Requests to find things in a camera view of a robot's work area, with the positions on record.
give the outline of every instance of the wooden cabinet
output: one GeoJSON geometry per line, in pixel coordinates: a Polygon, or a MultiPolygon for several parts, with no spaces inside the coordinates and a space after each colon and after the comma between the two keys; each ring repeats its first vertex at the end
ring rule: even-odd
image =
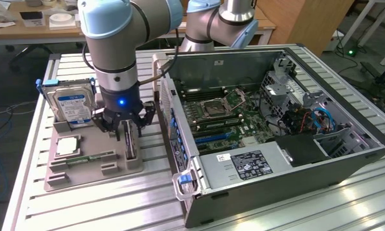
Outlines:
{"type": "Polygon", "coordinates": [[[302,43],[321,55],[353,0],[258,0],[267,19],[277,25],[269,44],[302,43]]]}

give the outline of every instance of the blue latch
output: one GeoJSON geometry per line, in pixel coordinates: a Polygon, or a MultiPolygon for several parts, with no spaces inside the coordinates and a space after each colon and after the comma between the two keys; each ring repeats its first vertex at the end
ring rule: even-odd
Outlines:
{"type": "Polygon", "coordinates": [[[45,87],[50,87],[50,86],[58,86],[58,80],[57,79],[47,79],[43,81],[42,85],[45,87]]]}
{"type": "Polygon", "coordinates": [[[182,175],[179,176],[178,178],[178,183],[179,184],[187,184],[190,183],[193,180],[191,180],[191,176],[190,175],[182,175]]]}
{"type": "Polygon", "coordinates": [[[39,79],[37,79],[35,80],[35,88],[37,88],[37,91],[39,92],[39,94],[43,95],[42,88],[41,88],[41,83],[42,83],[42,81],[39,79]]]}

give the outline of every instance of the aluminum table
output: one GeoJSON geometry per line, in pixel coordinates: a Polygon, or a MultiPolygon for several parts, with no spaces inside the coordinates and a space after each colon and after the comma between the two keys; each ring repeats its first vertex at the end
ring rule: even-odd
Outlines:
{"type": "MultiPolygon", "coordinates": [[[[306,48],[290,47],[341,96],[385,134],[385,114],[347,85],[306,48]]],[[[137,52],[139,80],[151,75],[151,56],[137,52]]],[[[317,86],[297,69],[297,78],[313,90],[317,86]]],[[[58,80],[93,76],[79,54],[51,56],[45,78],[58,80]]],[[[153,98],[153,85],[143,85],[141,99],[153,98]]],[[[31,127],[2,230],[186,231],[182,210],[174,198],[170,167],[157,117],[143,130],[143,171],[54,192],[43,191],[53,114],[38,98],[31,127]]],[[[189,231],[261,230],[385,230],[385,157],[365,166],[338,185],[218,220],[189,231]]]]}

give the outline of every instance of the white box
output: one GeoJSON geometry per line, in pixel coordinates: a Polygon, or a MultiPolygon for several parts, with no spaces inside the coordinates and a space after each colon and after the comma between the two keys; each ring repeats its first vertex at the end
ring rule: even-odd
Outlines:
{"type": "Polygon", "coordinates": [[[323,51],[334,51],[335,46],[338,45],[339,41],[343,38],[343,34],[339,31],[334,31],[331,40],[325,48],[323,51]]]}
{"type": "Polygon", "coordinates": [[[74,17],[67,13],[53,14],[49,19],[49,24],[50,30],[65,30],[77,28],[74,17]]]}
{"type": "Polygon", "coordinates": [[[45,18],[42,12],[19,12],[19,15],[26,27],[45,26],[45,18]]]}

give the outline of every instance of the blue label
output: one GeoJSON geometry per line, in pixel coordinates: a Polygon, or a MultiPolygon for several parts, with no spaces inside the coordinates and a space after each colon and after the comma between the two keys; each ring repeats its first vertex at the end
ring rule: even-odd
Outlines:
{"type": "Polygon", "coordinates": [[[87,123],[89,121],[90,121],[90,119],[70,121],[70,124],[83,124],[83,123],[87,123]]]}
{"type": "Polygon", "coordinates": [[[71,96],[58,97],[58,101],[78,100],[78,99],[83,99],[83,95],[71,95],[71,96]]]}

